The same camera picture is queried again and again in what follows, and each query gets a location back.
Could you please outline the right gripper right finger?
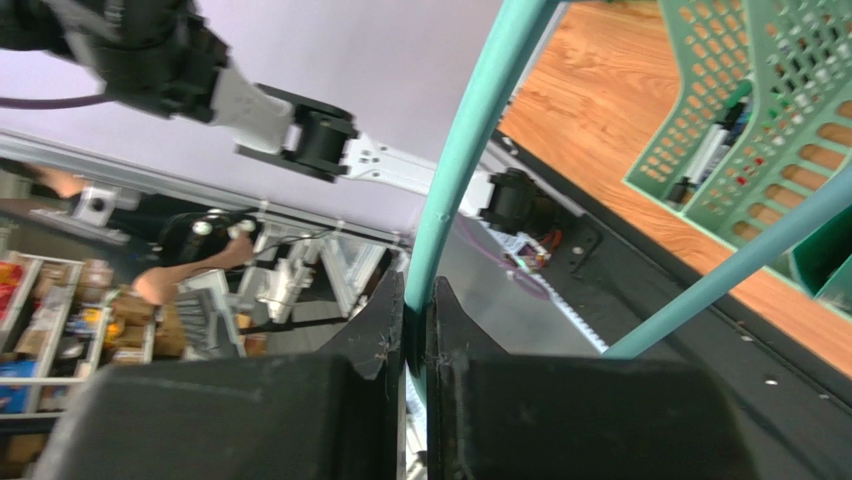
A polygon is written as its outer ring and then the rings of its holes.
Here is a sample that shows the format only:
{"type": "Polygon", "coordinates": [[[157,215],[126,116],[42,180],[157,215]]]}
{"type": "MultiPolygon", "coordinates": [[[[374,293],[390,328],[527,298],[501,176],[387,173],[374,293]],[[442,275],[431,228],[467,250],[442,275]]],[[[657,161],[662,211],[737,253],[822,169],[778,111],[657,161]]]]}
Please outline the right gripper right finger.
{"type": "Polygon", "coordinates": [[[432,479],[754,479],[720,383],[672,361],[511,354],[439,278],[426,317],[432,479]]]}

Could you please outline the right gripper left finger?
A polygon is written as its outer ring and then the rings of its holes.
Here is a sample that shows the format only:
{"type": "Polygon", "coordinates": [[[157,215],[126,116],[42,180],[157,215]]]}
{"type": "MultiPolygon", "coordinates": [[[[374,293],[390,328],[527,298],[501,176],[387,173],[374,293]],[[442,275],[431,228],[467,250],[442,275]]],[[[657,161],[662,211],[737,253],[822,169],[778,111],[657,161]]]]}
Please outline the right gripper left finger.
{"type": "Polygon", "coordinates": [[[400,479],[404,278],[320,349],[95,374],[54,427],[36,479],[400,479]]]}

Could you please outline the teal plastic hanger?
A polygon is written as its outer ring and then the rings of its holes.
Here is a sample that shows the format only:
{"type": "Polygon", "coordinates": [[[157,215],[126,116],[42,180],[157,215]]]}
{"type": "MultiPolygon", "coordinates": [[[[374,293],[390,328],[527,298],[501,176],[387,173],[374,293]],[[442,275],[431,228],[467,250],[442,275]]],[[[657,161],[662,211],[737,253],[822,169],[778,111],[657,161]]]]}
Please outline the teal plastic hanger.
{"type": "MultiPolygon", "coordinates": [[[[470,77],[428,191],[404,291],[404,330],[417,350],[425,345],[425,312],[452,222],[485,145],[557,7],[555,1],[503,2],[470,77]]],[[[604,357],[632,359],[645,352],[850,204],[851,171],[845,169],[605,350],[604,357]]]]}

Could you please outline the person in background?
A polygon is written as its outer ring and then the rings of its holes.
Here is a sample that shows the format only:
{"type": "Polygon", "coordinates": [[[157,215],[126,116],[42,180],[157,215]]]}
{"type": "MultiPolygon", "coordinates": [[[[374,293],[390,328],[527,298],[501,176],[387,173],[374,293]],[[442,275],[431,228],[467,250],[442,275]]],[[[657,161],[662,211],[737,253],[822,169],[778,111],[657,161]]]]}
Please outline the person in background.
{"type": "Polygon", "coordinates": [[[133,253],[115,252],[108,263],[116,276],[128,282],[142,299],[155,306],[171,302],[178,284],[209,270],[231,270],[249,262],[254,255],[251,234],[240,232],[232,238],[227,232],[215,238],[212,246],[185,256],[185,241],[193,217],[209,208],[161,194],[143,194],[131,210],[116,209],[107,226],[118,229],[161,250],[155,260],[133,253]]]}

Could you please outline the background storage shelf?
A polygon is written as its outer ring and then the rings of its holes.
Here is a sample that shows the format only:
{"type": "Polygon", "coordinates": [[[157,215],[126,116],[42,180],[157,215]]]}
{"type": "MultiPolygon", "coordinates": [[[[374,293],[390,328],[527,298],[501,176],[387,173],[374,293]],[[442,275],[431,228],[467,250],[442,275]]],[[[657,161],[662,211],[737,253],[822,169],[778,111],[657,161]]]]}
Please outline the background storage shelf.
{"type": "Polygon", "coordinates": [[[1,261],[1,419],[58,417],[107,365],[185,356],[173,307],[154,307],[102,261],[10,252],[1,261]]]}

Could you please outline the white pen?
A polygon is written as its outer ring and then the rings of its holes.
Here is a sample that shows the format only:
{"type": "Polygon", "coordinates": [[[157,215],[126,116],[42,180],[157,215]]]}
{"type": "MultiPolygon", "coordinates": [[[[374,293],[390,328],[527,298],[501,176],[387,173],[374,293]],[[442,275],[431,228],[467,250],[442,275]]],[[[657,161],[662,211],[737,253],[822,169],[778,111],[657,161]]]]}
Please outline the white pen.
{"type": "Polygon", "coordinates": [[[721,162],[724,155],[742,134],[751,115],[751,93],[754,74],[747,74],[726,101],[723,116],[709,128],[691,157],[684,175],[670,190],[666,202],[682,205],[687,194],[695,192],[721,162]]]}

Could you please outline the mint green file organizer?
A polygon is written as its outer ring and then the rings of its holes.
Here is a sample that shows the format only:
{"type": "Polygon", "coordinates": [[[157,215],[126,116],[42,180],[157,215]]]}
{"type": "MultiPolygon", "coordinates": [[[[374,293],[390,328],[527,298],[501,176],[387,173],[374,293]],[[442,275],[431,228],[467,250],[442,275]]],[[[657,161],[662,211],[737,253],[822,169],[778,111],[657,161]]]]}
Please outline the mint green file organizer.
{"type": "Polygon", "coordinates": [[[679,98],[626,176],[635,190],[739,249],[851,166],[847,1],[663,1],[679,98]],[[666,198],[738,83],[751,115],[682,205],[666,198]]]}

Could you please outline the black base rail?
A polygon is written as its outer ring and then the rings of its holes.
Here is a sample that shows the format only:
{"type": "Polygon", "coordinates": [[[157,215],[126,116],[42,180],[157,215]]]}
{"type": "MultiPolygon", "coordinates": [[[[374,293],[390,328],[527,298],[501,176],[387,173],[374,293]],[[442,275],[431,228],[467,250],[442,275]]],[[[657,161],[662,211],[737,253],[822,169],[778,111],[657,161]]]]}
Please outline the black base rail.
{"type": "Polygon", "coordinates": [[[501,345],[706,368],[731,394],[763,478],[850,477],[850,379],[733,297],[743,268],[704,280],[503,133],[482,168],[535,179],[565,233],[548,265],[534,267],[521,256],[524,238],[458,223],[442,271],[501,345]]]}

